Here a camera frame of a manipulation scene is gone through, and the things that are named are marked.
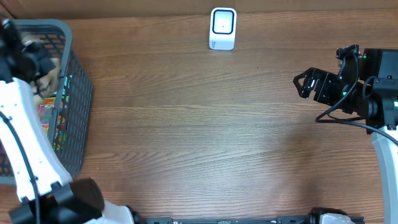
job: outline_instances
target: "wood grain surface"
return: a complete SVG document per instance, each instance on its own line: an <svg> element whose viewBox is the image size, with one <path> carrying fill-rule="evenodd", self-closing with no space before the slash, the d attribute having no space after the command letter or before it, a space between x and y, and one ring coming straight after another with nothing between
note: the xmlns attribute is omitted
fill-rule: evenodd
<svg viewBox="0 0 398 224"><path fill-rule="evenodd" d="M238 14L236 46L209 50L208 16L67 21L95 100L81 178L144 217L263 218L334 207L382 223L365 130L293 77L337 72L336 47L398 49L398 11ZM18 205L0 187L0 220Z"/></svg>
<svg viewBox="0 0 398 224"><path fill-rule="evenodd" d="M398 8L394 0L0 0L19 19L96 19L209 15L215 7L238 13Z"/></svg>

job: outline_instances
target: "white device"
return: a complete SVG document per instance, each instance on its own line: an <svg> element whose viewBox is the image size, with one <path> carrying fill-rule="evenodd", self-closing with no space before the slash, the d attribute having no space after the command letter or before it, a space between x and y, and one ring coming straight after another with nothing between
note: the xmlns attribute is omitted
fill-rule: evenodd
<svg viewBox="0 0 398 224"><path fill-rule="evenodd" d="M212 10L210 18L210 49L234 49L236 33L236 11L233 8L217 7Z"/></svg>

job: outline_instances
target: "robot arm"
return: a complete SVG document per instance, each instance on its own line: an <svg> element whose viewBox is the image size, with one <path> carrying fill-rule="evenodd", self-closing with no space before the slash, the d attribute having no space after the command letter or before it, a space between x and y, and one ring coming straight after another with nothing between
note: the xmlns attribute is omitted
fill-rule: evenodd
<svg viewBox="0 0 398 224"><path fill-rule="evenodd" d="M365 128L371 135L372 144L379 160L384 199L384 223L393 224L398 220L398 75L396 63L398 51L365 49L364 55L358 45L337 49L341 69L337 75L317 68L294 78L298 94L308 99L315 90L314 100L341 109L344 113L356 112L359 117L315 121L340 123ZM355 123L364 119L366 124Z"/></svg>
<svg viewBox="0 0 398 224"><path fill-rule="evenodd" d="M72 182L40 126L29 84L54 64L39 43L21 42L12 21L0 21L0 137L22 202L12 222L139 223L129 207L104 200L94 180Z"/></svg>

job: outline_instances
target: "small white box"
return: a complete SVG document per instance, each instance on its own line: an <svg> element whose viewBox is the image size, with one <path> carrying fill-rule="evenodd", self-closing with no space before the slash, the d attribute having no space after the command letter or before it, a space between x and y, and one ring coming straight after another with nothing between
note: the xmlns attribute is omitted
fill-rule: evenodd
<svg viewBox="0 0 398 224"><path fill-rule="evenodd" d="M210 17L209 47L213 50L232 50L235 46L236 11L217 7Z"/></svg>

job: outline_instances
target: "gray plastic basket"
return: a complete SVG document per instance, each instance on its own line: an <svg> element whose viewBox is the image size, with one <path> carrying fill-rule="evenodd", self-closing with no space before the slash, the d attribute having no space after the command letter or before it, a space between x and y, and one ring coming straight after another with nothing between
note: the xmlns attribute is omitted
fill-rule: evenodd
<svg viewBox="0 0 398 224"><path fill-rule="evenodd" d="M93 84L72 49L72 32L62 21L16 20L21 31L39 35L41 46L61 58L60 89L56 94L47 136L66 170L76 177L83 166ZM0 146L0 184L15 184L7 155Z"/></svg>

